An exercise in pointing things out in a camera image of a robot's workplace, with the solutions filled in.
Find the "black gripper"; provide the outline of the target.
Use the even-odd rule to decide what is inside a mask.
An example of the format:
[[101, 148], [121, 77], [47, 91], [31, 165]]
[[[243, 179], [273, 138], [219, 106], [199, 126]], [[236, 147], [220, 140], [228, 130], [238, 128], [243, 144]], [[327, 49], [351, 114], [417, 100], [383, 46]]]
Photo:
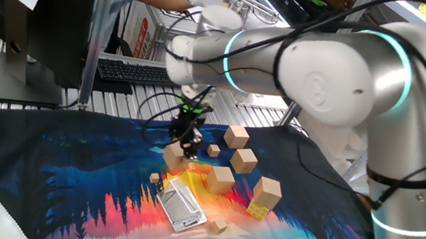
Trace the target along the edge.
[[198, 129], [204, 125], [204, 122], [204, 114], [179, 110], [178, 115], [173, 117], [169, 124], [169, 141], [167, 145], [172, 145], [183, 137], [189, 137], [184, 146], [184, 156], [185, 158], [194, 159], [201, 147], [202, 140], [201, 132]]

